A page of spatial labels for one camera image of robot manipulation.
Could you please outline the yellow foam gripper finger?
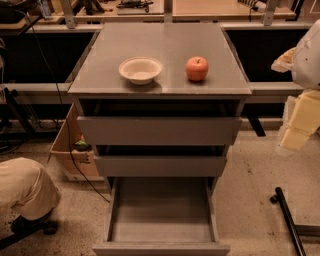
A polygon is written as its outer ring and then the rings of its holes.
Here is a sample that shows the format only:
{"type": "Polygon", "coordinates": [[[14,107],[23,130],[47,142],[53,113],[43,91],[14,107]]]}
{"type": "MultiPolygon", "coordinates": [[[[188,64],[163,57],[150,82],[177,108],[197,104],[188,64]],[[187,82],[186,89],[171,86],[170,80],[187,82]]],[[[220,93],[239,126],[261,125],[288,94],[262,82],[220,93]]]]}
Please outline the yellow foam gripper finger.
{"type": "Polygon", "coordinates": [[[280,141],[280,146],[286,150],[297,151],[308,141],[309,135],[297,129],[287,129],[280,141]]]}

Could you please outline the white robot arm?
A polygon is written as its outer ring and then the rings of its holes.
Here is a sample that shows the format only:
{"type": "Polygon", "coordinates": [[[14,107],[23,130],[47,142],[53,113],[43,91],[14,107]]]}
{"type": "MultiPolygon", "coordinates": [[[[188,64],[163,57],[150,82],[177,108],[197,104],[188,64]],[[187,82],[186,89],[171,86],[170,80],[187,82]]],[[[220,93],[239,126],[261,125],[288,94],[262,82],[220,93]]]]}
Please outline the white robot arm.
{"type": "Polygon", "coordinates": [[[320,127],[320,20],[317,20],[298,44],[278,57],[271,69],[290,71],[295,84],[303,88],[285,104],[283,126],[277,151],[289,155],[300,150],[320,127]]]}

